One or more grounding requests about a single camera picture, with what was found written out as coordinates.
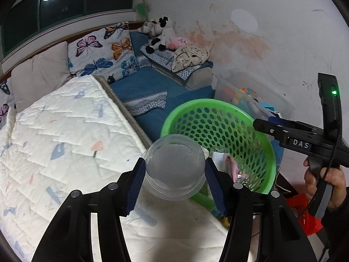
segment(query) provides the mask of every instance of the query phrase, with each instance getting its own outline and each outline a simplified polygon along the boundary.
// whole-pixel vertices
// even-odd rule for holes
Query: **blue gripper pad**
[[[224,198],[224,192],[217,179],[218,170],[213,163],[213,160],[209,157],[205,162],[205,176],[210,187],[213,200],[216,204],[216,208],[222,215],[226,215],[227,207]]]
[[[139,192],[141,191],[141,187],[143,184],[143,180],[145,176],[145,160],[143,158],[140,157],[138,159],[134,167],[134,170],[135,169],[136,169],[136,173],[133,177],[132,183],[129,187],[129,190],[127,192],[127,197],[126,197],[125,213],[127,215],[129,215],[130,212],[134,210]]]

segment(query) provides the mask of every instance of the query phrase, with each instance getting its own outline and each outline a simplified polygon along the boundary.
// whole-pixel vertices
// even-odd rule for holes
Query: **stuffed animal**
[[[156,49],[166,50],[169,48],[171,43],[170,38],[175,38],[176,33],[174,30],[175,23],[168,16],[161,17],[159,22],[154,26],[154,32],[160,34],[156,39],[154,39],[151,45],[146,47],[148,54],[154,53]]]
[[[155,25],[157,20],[153,19],[150,22],[145,22],[137,31],[139,33],[147,34],[149,36],[148,44],[151,45],[151,42],[161,35],[162,31],[159,34],[155,33]]]
[[[190,44],[190,42],[184,37],[170,37],[169,50],[177,50],[183,46]]]

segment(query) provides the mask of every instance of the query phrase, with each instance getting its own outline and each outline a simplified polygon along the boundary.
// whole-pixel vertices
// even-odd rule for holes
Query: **butterfly pillow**
[[[70,43],[68,56],[73,76],[101,75],[108,83],[139,70],[127,22],[107,26]]]

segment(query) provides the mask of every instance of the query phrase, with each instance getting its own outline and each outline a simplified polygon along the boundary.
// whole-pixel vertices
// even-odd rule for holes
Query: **mattress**
[[[69,192],[99,191],[146,150],[146,135],[141,140],[104,86],[92,76],[73,78],[19,114],[11,108],[0,130],[0,229],[22,261],[31,261]],[[132,261],[218,261],[227,234],[201,206],[144,188],[121,223]],[[95,214],[91,237],[100,262]]]

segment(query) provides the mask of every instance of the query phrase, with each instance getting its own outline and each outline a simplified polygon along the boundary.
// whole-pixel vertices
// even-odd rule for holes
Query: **butterfly print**
[[[127,77],[130,73],[132,73],[131,71],[137,72],[139,71],[139,65],[136,62],[135,57],[131,57],[130,58],[130,62],[126,62],[123,61],[121,63],[121,68],[123,68],[123,77]]]
[[[120,22],[115,25],[107,26],[105,28],[105,34],[104,39],[110,38],[114,32],[121,31],[121,30],[128,30],[128,23],[127,22]]]
[[[10,90],[8,88],[8,85],[7,85],[7,80],[4,80],[1,84],[0,84],[0,88],[1,90],[6,93],[7,95],[11,94],[10,93]]]
[[[113,66],[113,62],[106,61],[105,58],[99,58],[96,62],[93,60],[93,64],[87,64],[85,66],[85,70],[81,74],[81,77],[84,75],[90,75],[96,70],[100,72],[99,69],[110,68],[111,66]]]
[[[108,77],[108,84],[115,83],[116,79],[114,78],[114,74]]]
[[[95,47],[95,48],[101,48],[103,47],[102,44],[100,44],[97,40],[97,37],[95,36],[89,36],[88,38],[85,39],[81,39],[80,41],[78,41],[77,45],[77,49],[76,49],[76,57],[79,57],[84,50],[86,49],[86,52],[88,54],[88,50],[91,50],[91,47]]]
[[[7,117],[8,113],[8,105],[4,103],[2,107],[0,107],[0,122],[2,121],[3,118]]]
[[[114,51],[114,59],[118,60],[122,52],[124,52],[125,50],[132,50],[130,38],[126,37],[123,42],[120,41],[120,43],[113,43],[111,49]]]

